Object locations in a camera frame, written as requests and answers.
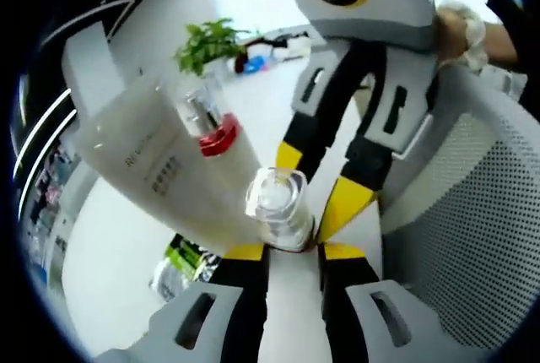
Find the person's right hand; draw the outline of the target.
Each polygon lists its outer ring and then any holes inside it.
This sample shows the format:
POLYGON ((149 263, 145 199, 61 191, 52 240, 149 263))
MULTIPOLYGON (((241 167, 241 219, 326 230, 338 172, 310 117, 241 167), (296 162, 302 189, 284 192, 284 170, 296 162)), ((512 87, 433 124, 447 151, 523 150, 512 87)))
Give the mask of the person's right hand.
POLYGON ((468 9, 457 3, 441 5, 437 8, 435 25, 439 68, 454 62, 467 63, 469 61, 468 14, 468 9))

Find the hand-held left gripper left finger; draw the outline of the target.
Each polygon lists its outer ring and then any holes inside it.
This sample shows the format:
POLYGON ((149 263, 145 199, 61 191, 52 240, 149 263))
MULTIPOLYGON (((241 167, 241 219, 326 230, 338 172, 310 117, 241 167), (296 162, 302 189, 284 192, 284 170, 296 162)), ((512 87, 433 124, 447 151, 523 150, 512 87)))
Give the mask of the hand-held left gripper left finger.
POLYGON ((96 362, 257 362, 267 320, 269 258, 261 242, 228 251, 207 283, 155 312, 148 331, 96 362))

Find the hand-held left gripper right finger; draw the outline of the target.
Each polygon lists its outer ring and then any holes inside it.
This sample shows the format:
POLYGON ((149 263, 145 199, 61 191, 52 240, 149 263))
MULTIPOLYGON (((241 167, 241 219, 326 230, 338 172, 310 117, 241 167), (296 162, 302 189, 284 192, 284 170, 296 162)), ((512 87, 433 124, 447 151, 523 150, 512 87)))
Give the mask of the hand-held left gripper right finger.
POLYGON ((357 247, 318 245, 321 314, 335 362, 483 362, 438 313, 394 280, 380 280, 357 247))

